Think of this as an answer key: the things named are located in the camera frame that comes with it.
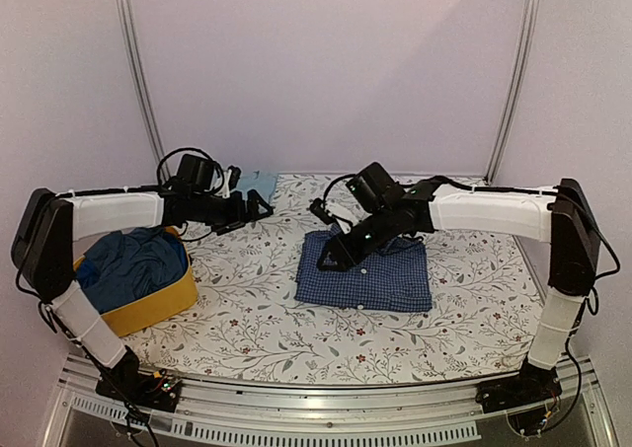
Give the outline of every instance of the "robotic arm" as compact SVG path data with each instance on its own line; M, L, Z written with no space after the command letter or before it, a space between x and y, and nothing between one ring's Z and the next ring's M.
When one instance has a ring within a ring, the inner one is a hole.
M145 383L156 382L139 372L137 356L110 330L75 280L73 242L125 228L182 226L187 221L204 223L221 235L273 213L254 190L246 200L240 191L230 192L239 178L237 168L229 168L221 185L209 190L215 165L188 154L163 186L33 192L11 249L18 285L22 275L54 322L100 368L104 380L99 394L171 411L178 397L177 390L170 390L147 399Z
M593 288L600 242L577 182L564 179L556 187L524 189L464 186L435 177L403 187L373 163L347 188L370 215L327 243L319 260L322 270L347 270L396 236L417 232L466 229L550 243L550 288L528 355L515 377L479 385L478 401L484 411L494 411L561 394L555 365ZM310 210L325 223L340 223L323 199ZM342 227L351 223L342 220Z

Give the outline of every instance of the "yellow basket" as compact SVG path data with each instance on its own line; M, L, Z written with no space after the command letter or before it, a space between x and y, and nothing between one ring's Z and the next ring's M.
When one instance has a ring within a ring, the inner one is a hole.
M165 230L178 236L178 232L172 227ZM83 260L82 257L74 263L75 271ZM189 263L187 272L179 281L142 299L102 314L101 317L115 334L126 336L186 311L198 299L198 289L188 253L187 262Z

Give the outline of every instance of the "floral tablecloth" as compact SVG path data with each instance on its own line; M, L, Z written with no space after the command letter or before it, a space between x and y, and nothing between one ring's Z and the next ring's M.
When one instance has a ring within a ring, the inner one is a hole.
M427 314L337 309L293 299L304 234L325 228L307 207L331 179L281 176L273 217L189 244L196 304L125 343L149 365L283 383L431 382L517 369L542 308L510 236L427 235L434 298ZM343 185L330 198L355 204ZM361 214L357 206L355 212ZM187 238L206 230L192 224Z

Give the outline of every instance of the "folded light blue cloth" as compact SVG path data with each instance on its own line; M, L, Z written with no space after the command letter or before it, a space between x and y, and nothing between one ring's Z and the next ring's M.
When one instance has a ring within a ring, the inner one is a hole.
M277 189L277 180L278 174L262 171L244 173L239 178L235 190L240 190L244 195L247 195L248 190L254 189L267 203L271 203Z
M336 233L333 228L305 235L294 299L374 311L427 312L433 307L423 243L395 238L348 271L321 271L316 263Z
M100 314L180 280L189 263L182 243L163 228L113 232L86 252L77 281Z

